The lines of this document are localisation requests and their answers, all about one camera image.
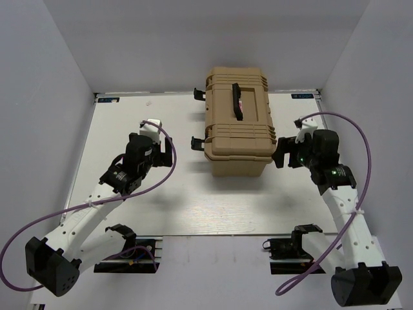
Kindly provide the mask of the tan plastic toolbox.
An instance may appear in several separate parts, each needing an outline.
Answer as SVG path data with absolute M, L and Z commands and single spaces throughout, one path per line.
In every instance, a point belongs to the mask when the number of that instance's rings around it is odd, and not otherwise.
M 205 90 L 194 89 L 205 102 L 205 137 L 192 138 L 215 177 L 259 177 L 276 150 L 268 81 L 260 68 L 214 67 Z

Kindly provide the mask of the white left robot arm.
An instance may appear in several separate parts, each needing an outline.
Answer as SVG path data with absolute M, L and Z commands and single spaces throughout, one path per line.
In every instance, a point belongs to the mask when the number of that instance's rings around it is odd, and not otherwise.
M 126 225 L 91 233 L 129 195 L 135 192 L 152 167 L 172 168 L 176 150 L 171 138 L 160 143 L 149 135 L 131 133 L 125 152 L 118 155 L 100 177 L 86 208 L 66 220 L 43 239 L 31 238 L 25 246 L 28 274 L 57 297 L 73 288 L 80 274 L 109 257 L 131 257 L 136 234 Z

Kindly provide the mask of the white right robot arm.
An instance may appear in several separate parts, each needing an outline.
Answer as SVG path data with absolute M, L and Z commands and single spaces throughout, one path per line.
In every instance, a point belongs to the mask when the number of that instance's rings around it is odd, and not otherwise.
M 341 250 L 329 242 L 316 224 L 298 225 L 291 234 L 292 252 L 310 255 L 314 265 L 331 272 L 332 294 L 341 307 L 384 305 L 402 281 L 397 266 L 386 263 L 359 207 L 356 180 L 339 162 L 339 137 L 319 129 L 298 137 L 279 138 L 272 155 L 276 167 L 306 167 L 336 225 Z

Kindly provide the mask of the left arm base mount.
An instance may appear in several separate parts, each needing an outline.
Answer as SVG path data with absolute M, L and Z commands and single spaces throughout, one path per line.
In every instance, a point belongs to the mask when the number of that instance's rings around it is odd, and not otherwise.
M 163 249 L 162 237 L 143 237 L 136 239 L 136 245 L 144 249 L 133 249 L 114 259 L 94 265 L 97 274 L 155 274 L 161 263 Z

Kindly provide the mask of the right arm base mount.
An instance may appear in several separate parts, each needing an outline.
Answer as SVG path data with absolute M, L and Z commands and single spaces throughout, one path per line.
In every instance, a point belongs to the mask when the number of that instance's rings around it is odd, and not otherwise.
M 302 237 L 304 234 L 318 232 L 323 233 L 323 230 L 317 225 L 298 225 L 287 238 L 270 238 L 264 241 L 262 248 L 270 254 L 270 273 L 297 275 L 307 271 L 315 259 L 303 249 Z

